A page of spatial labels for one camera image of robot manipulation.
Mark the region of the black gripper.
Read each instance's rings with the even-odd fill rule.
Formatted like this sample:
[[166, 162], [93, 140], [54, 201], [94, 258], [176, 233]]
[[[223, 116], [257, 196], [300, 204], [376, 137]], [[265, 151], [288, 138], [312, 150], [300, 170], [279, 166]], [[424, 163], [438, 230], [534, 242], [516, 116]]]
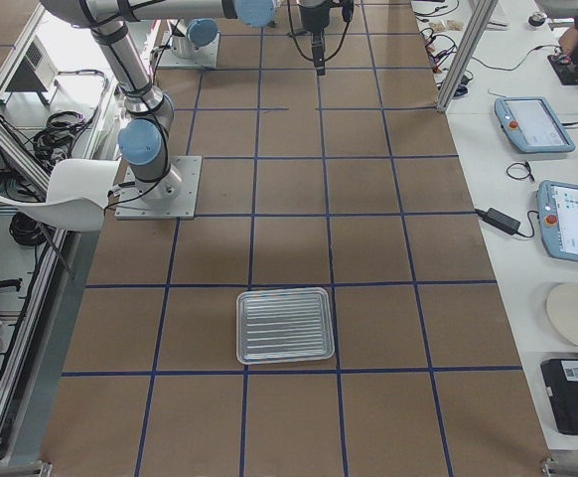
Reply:
[[316, 74], [326, 74], [326, 47], [324, 31], [330, 24], [330, 9], [328, 4], [317, 6], [300, 6], [300, 18], [305, 31], [312, 34], [312, 63]]

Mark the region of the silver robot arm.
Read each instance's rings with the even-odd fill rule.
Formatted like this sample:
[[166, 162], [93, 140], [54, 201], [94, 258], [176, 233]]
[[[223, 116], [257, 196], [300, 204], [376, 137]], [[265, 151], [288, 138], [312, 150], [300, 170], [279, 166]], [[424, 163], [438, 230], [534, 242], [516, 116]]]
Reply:
[[195, 51], [211, 44], [218, 36], [214, 19], [198, 18], [190, 22], [179, 19], [169, 23], [173, 54], [182, 59], [191, 59]]
[[128, 23], [142, 20], [235, 19], [251, 28], [267, 25], [277, 1], [46, 1], [45, 9], [74, 27], [88, 29], [99, 45], [130, 115], [117, 144], [135, 185], [114, 209], [118, 217], [191, 217], [196, 194], [188, 192], [183, 167], [191, 157], [175, 157], [168, 148], [174, 119], [171, 98], [159, 89], [131, 39]]

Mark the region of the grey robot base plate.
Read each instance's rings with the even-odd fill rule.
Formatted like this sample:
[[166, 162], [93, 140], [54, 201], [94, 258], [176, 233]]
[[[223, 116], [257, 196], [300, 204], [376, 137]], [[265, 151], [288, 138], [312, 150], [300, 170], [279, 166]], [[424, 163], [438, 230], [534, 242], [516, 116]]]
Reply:
[[115, 208], [118, 220], [168, 220], [195, 216], [202, 157], [170, 156], [168, 174], [158, 183], [147, 183], [136, 177], [136, 167], [129, 165], [122, 188], [120, 205]]

